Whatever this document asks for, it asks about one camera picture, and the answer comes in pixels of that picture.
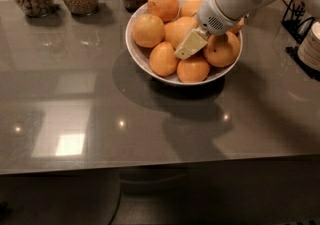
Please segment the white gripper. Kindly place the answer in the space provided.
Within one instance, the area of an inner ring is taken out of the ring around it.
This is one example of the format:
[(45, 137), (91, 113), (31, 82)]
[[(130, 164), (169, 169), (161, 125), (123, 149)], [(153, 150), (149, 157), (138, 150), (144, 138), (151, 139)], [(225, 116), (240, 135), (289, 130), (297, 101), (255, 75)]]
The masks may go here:
[(240, 19), (230, 19), (224, 15), (216, 0), (202, 0), (196, 19), (199, 27), (191, 27), (174, 52), (181, 60), (190, 58), (205, 47), (208, 35), (223, 35), (240, 22)]

